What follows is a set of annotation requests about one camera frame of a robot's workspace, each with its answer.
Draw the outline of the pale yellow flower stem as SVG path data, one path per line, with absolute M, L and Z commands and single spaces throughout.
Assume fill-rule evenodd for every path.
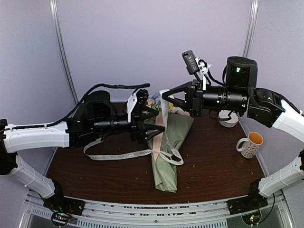
M 150 107 L 151 109 L 153 110 L 156 110 L 156 111 L 161 111 L 161 102 L 160 101 L 155 101 L 155 105 L 153 107 Z

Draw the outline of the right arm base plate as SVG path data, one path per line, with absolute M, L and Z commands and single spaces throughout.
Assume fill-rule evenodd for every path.
M 240 214 L 246 225 L 257 225 L 262 218 L 261 208 L 268 205 L 267 198 L 245 196 L 230 199 L 227 206 L 230 215 Z

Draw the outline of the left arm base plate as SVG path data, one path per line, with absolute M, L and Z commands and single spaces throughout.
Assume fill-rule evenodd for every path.
M 71 222 L 76 223 L 76 216 L 81 216 L 85 207 L 85 202 L 79 199 L 64 198 L 63 206 L 55 206 L 44 198 L 42 200 L 43 206 L 52 212 L 50 220 L 57 228 L 61 228 Z

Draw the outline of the white printed ribbon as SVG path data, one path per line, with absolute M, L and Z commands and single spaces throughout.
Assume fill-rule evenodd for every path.
M 107 161 L 107 160 L 123 160 L 123 159 L 130 159 L 130 158 L 136 158 L 136 157 L 142 157 L 145 155 L 151 155 L 154 160 L 157 160 L 158 157 L 161 157 L 164 161 L 167 163 L 170 163 L 172 165 L 183 165 L 184 161 L 182 156 L 180 155 L 177 148 L 175 148 L 170 142 L 168 138 L 168 115 L 170 113 L 169 111 L 169 103 L 168 101 L 164 100 L 162 98 L 162 93 L 168 91 L 161 90 L 159 91 L 161 102 L 161 111 L 159 112 L 158 116 L 156 117 L 156 123 L 160 126 L 165 127 L 165 132 L 153 137 L 152 140 L 152 148 L 146 149 L 142 151 L 135 151 L 120 155 L 89 155 L 87 156 L 95 161 Z M 170 152 L 166 152 L 164 149 L 161 148 L 162 146 L 162 140 L 165 139 L 166 143 L 168 144 L 170 148 Z

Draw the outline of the peach flower stem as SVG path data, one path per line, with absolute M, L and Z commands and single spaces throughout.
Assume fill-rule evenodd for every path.
M 154 99 L 148 99 L 146 102 L 147 107 L 153 107 L 155 105 L 155 100 Z

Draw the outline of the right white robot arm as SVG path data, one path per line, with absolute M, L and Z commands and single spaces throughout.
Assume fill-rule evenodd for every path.
M 207 85 L 199 75 L 208 75 L 207 63 L 196 58 L 191 51 L 182 54 L 186 69 L 194 75 L 193 81 L 172 88 L 162 98 L 189 112 L 200 116 L 202 109 L 210 111 L 227 110 L 304 140 L 304 114 L 281 94 L 257 88 L 257 62 L 232 56 L 227 58 L 223 71 L 223 82 L 217 86 Z

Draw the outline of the blue flower stem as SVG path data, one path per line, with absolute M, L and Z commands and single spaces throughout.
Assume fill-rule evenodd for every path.
M 152 93 L 151 95 L 149 95 L 149 98 L 152 100 L 159 100 L 160 99 L 160 94 L 159 93 Z

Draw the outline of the pink rose stem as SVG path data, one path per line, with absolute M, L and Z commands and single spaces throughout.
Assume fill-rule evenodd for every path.
M 171 110 L 172 114 L 180 114 L 180 115 L 185 115 L 185 116 L 190 116 L 190 113 L 187 111 L 184 111 L 182 108 L 180 107 L 173 107 Z

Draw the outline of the pink wrapping paper sheet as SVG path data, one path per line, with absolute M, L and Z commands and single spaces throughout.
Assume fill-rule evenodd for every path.
M 170 114 L 166 131 L 147 142 L 152 150 L 152 171 L 155 188 L 164 192 L 177 191 L 177 166 L 184 161 L 179 152 L 194 122 L 192 117 Z

